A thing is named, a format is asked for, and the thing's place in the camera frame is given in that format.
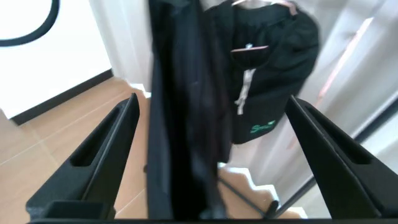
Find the black clothing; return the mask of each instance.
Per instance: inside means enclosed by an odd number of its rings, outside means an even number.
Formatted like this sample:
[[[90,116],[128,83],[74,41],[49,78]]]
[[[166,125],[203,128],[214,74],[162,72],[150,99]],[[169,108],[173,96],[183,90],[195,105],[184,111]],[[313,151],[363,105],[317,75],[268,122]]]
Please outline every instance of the black clothing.
[[[231,117],[198,0],[150,0],[154,70],[147,157],[149,219],[226,218],[217,162]]]
[[[233,114],[233,143],[242,144],[274,129],[284,114],[290,95],[296,95],[313,70],[319,51],[318,28],[306,13],[278,4],[257,9],[231,7],[225,1],[207,10],[211,41],[219,45],[222,69]],[[232,52],[233,49],[268,45],[262,50]],[[256,69],[238,114],[239,94],[245,70]]]

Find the black fabric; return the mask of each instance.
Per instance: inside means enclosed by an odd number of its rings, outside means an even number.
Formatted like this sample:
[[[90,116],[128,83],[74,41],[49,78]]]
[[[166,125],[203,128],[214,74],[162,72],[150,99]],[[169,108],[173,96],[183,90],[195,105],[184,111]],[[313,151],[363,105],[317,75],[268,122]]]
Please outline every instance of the black fabric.
[[[242,144],[272,131],[290,95],[296,95],[313,70],[319,51],[318,27],[305,13],[278,4],[257,9],[231,7],[225,1],[206,11],[212,25],[212,41],[223,57],[217,64],[228,87],[233,115],[233,143]],[[262,50],[233,49],[268,45]],[[234,102],[239,98],[243,74],[255,68],[243,114]]]
[[[154,70],[147,157],[150,219],[226,218],[217,162],[231,147],[228,93],[203,10],[149,1]]]

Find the tile floor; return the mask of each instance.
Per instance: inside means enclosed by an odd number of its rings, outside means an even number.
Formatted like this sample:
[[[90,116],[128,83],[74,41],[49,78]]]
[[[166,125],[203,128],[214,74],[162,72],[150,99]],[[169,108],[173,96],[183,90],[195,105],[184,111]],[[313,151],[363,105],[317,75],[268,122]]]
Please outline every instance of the tile floor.
[[[26,201],[111,109],[132,92],[137,93],[141,116],[114,207],[117,218],[146,218],[142,168],[146,160],[149,99],[124,81],[111,78],[20,126],[0,113],[0,223],[28,222]],[[233,218],[259,218],[228,189],[220,189]],[[249,194],[249,198],[260,198],[262,202],[269,201],[269,197]]]

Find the cable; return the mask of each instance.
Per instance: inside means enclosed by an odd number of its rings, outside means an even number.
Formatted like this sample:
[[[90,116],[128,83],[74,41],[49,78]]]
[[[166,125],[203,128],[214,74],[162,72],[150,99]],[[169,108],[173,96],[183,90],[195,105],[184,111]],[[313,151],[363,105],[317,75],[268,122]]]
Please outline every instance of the cable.
[[[22,37],[17,37],[13,39],[0,39],[0,47],[12,47],[22,44],[27,44],[29,42],[35,41],[45,35],[54,25],[60,10],[60,1],[52,0],[51,9],[49,15],[44,20],[43,24],[37,28],[35,31],[31,32]]]

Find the green logo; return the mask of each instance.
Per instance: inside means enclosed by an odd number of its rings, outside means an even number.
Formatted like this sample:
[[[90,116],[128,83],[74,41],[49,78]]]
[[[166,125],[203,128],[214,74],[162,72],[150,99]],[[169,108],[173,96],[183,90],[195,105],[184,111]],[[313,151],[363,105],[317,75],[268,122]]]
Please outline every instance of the green logo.
[[[266,125],[264,125],[264,126],[261,126],[261,125],[254,125],[254,126],[251,128],[250,133],[253,134],[253,133],[256,133],[256,132],[261,131],[261,130],[264,130],[264,129],[269,129],[269,128],[273,127],[274,123],[275,123],[275,121],[270,121],[270,122],[268,122],[268,123],[267,123]]]

